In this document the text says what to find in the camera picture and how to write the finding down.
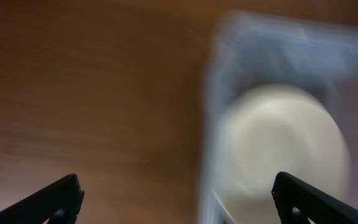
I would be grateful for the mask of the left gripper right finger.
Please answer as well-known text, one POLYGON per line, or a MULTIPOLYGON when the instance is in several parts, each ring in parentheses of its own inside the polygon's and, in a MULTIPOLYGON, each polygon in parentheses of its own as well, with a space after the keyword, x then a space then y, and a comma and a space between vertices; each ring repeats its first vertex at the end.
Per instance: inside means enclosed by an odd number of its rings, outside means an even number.
POLYGON ((287 172, 275 177, 272 197, 282 224, 358 224, 358 210, 287 172))

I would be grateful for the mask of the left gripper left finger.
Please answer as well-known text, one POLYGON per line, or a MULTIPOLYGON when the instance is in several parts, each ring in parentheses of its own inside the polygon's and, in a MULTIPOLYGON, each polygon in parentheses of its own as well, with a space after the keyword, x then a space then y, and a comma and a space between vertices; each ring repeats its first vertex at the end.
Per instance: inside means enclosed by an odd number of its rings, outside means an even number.
POLYGON ((0 224, 75 224, 85 192, 69 174, 0 211, 0 224))

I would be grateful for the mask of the clear plastic storage bin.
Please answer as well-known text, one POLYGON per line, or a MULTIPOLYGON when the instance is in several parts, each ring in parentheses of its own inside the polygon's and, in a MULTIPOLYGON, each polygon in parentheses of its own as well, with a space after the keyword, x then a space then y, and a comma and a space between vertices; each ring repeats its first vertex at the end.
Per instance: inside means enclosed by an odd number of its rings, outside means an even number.
POLYGON ((299 88, 332 116, 349 151, 347 197, 358 209, 358 28, 230 13, 214 37, 206 74, 200 223, 234 223, 214 194, 219 120, 242 94, 265 85, 299 88))

